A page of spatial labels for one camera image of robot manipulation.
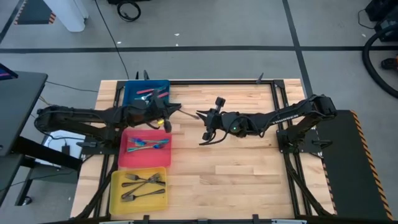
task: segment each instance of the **blue utensil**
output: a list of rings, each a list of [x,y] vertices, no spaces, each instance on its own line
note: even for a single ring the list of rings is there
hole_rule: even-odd
[[[162,149],[165,144],[154,144],[153,146],[141,146],[141,147],[131,147],[127,152],[134,152],[141,149]]]
[[[169,143],[168,139],[162,140],[143,140],[140,138],[131,138],[130,142],[136,143],[136,146],[145,146],[147,143],[160,143],[160,144],[167,144]]]

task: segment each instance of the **black floor line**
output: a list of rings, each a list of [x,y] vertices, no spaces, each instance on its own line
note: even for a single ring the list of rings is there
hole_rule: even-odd
[[[197,46],[197,47],[120,47],[120,52],[194,52],[194,51],[362,51],[362,46]],[[371,50],[398,50],[398,46],[374,46]],[[49,48],[49,49],[0,49],[0,54],[39,53],[106,53],[116,52],[113,47]]]
[[[119,52],[192,52],[192,51],[293,51],[293,46],[188,46],[188,47],[119,47]],[[0,49],[3,54],[32,54],[32,53],[97,53],[116,52],[114,47],[98,48],[59,48],[59,49]]]
[[[293,46],[294,46],[294,49],[296,52],[298,66],[300,67],[301,76],[303,78],[303,85],[305,88],[305,92],[306,92],[307,96],[311,96],[312,95],[312,87],[311,87],[311,83],[310,83],[310,77],[308,76],[307,67],[305,66],[305,62],[304,62],[303,52],[300,48],[299,37],[297,36],[296,28],[294,26],[292,12],[290,11],[290,6],[289,6],[289,3],[287,2],[287,0],[282,0],[282,2],[284,4],[284,9],[285,9],[286,18],[287,18],[287,24],[289,25],[290,34],[292,36]]]
[[[14,22],[15,17],[17,16],[19,9],[22,6],[22,3],[24,3],[24,0],[19,0],[17,3],[17,6],[14,8],[13,12],[11,13],[10,18],[8,18],[8,21],[6,22],[6,25],[4,25],[1,33],[0,33],[0,44],[4,37],[7,34],[8,29],[10,29],[11,24]]]

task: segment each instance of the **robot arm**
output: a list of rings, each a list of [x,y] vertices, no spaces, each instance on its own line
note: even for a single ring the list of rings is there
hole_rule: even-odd
[[[202,139],[205,142],[201,145],[216,144],[224,140],[227,134],[243,138],[247,135],[264,137],[265,131],[269,126],[278,124],[290,119],[304,116],[299,124],[289,127],[287,141],[297,144],[304,138],[305,133],[324,119],[332,119],[336,116],[336,108],[327,96],[313,95],[297,104],[287,106],[271,113],[240,113],[240,112],[221,112],[225,100],[218,97],[217,107],[208,111],[197,111],[197,115],[204,121],[206,132]],[[225,136],[214,141],[216,130],[225,131]]]
[[[149,123],[154,120],[164,120],[166,132],[171,132],[169,118],[180,108],[181,104],[167,103],[158,98],[156,93],[148,104],[144,100],[134,100],[128,106],[106,110],[49,106],[37,111],[38,117],[34,124],[42,133],[65,130],[93,137],[97,141],[117,144],[126,127],[140,124],[151,126]],[[97,128],[87,123],[104,123],[105,127]]]

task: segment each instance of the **wooden table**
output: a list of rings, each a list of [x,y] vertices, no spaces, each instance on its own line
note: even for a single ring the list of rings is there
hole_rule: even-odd
[[[284,81],[289,104],[304,99],[299,79]],[[101,82],[97,110],[112,107],[116,84],[116,80]],[[271,88],[264,85],[184,85],[170,89],[170,101],[181,103],[188,113],[214,108],[217,96],[226,99],[225,111],[274,111]],[[176,112],[170,121],[173,139],[172,164],[167,168],[168,209],[114,215],[112,219],[142,220],[143,215],[155,220],[250,219],[252,214],[260,218],[294,217],[284,160],[275,135],[277,126],[271,126],[264,138],[228,136],[222,143],[199,146],[205,131],[201,120]],[[321,160],[309,154],[301,154],[301,160],[308,188],[333,213]],[[98,188],[102,162],[103,156],[93,156],[83,164],[71,217],[84,209]],[[300,211],[304,213],[302,196],[299,188],[296,189]],[[103,196],[100,215],[106,213],[107,200],[108,190]]]

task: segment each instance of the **screen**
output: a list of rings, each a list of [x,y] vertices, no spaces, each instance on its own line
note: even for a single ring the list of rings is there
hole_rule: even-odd
[[[7,80],[12,78],[18,78],[18,75],[4,65],[0,64],[0,80]]]

